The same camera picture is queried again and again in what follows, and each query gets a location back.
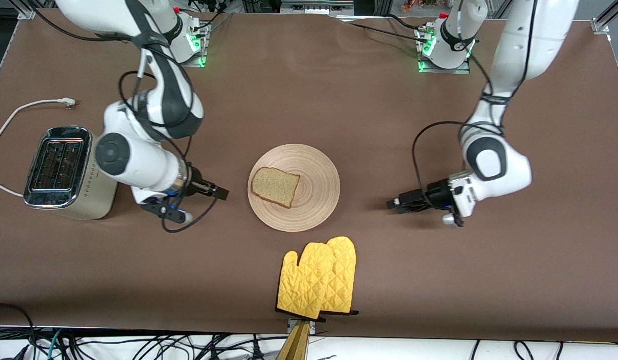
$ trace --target tabletop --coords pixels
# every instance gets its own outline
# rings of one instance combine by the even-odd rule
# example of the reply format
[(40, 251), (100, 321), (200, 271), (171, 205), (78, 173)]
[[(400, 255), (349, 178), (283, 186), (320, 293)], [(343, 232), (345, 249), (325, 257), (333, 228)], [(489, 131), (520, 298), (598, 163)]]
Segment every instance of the tabletop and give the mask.
[[(393, 20), (360, 22), (410, 32)], [(478, 34), (473, 53), (487, 68), (503, 25), (488, 20)], [(24, 187), (48, 128), (101, 133), (118, 77), (138, 63), (129, 43), (20, 22), (0, 70), (0, 126), (31, 101), (81, 103), (21, 112), (0, 139), (0, 183)], [(328, 335), (618, 342), (618, 68), (588, 22), (574, 23), (554, 64), (505, 116), (533, 184), (479, 203), (460, 230), (445, 228), (442, 212), (398, 215), (385, 202), (418, 187), (417, 132), (470, 116), (485, 83), (474, 65), (471, 75), (421, 74), (406, 39), (321, 15), (235, 14), (211, 35), (206, 67), (187, 71), (205, 109), (188, 158), (231, 191), (228, 201), (166, 234), (124, 185), (109, 215), (85, 222), (0, 191), (0, 303), (46, 326), (279, 333), (284, 254), (343, 235), (357, 251), (359, 315), (328, 316)], [(419, 142), (425, 183), (459, 171), (456, 134), (437, 127)], [(300, 233), (267, 227), (247, 200), (254, 163), (289, 143), (325, 153), (341, 182), (334, 213)], [(195, 216), (209, 202), (194, 196), (183, 207)], [(22, 323), (15, 316), (0, 324)]]

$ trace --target slice of bread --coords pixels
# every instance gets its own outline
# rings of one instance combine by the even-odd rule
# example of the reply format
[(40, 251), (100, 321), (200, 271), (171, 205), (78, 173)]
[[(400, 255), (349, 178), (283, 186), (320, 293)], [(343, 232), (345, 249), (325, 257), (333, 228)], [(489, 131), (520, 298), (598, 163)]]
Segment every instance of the slice of bread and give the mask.
[(263, 167), (256, 171), (251, 180), (251, 192), (264, 201), (290, 209), (299, 182), (299, 175)]

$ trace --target silver toaster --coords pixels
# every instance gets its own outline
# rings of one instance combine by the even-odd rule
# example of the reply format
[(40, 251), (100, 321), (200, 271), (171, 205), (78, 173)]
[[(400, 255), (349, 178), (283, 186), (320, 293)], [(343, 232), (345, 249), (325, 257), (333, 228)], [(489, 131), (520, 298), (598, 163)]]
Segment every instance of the silver toaster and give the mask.
[(83, 127), (48, 129), (28, 173), (25, 203), (75, 220), (108, 214), (117, 182), (100, 172), (96, 141), (98, 137)]

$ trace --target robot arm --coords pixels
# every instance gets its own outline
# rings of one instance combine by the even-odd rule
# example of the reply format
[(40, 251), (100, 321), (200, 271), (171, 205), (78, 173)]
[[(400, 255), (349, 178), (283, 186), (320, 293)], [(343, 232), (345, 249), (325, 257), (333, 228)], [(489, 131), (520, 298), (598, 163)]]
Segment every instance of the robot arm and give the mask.
[(459, 133), (469, 171), (401, 194), (387, 203), (403, 214), (427, 208), (449, 210), (444, 223), (462, 226), (476, 203), (521, 191), (531, 184), (528, 159), (504, 139), (502, 117), (522, 82), (542, 75), (569, 32), (578, 0), (517, 0), (500, 38), (478, 105)]
[[(139, 0), (56, 3), (69, 20), (86, 30), (130, 37), (140, 50), (138, 75), (149, 66), (155, 76), (155, 88), (134, 94), (126, 104), (111, 104), (105, 110), (105, 129), (95, 154), (100, 169), (114, 180), (130, 185), (136, 203), (154, 214), (162, 210), (163, 198), (199, 193), (226, 200), (228, 191), (202, 180), (197, 169), (160, 145), (167, 139), (195, 134), (204, 115), (186, 73), (158, 27), (160, 23), (169, 24), (173, 10), (162, 11), (162, 6), (152, 13), (152, 7)], [(160, 0), (151, 2), (154, 6), (155, 3), (168, 6)], [(98, 10), (91, 12), (89, 7), (95, 6)], [(185, 224), (191, 218), (187, 212), (175, 209), (168, 219)]]

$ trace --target yellow oven mitt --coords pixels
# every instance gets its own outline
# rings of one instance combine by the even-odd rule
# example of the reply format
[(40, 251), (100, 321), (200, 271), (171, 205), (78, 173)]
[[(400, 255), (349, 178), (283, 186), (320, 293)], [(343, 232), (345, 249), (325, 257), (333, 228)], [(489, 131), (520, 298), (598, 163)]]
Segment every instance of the yellow oven mitt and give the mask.
[(349, 315), (353, 301), (355, 247), (351, 240), (344, 236), (329, 240), (327, 246), (333, 251), (334, 262), (322, 311)]
[(316, 321), (327, 294), (334, 260), (333, 250), (327, 244), (307, 244), (299, 264), (297, 253), (287, 252), (280, 271), (276, 309)]

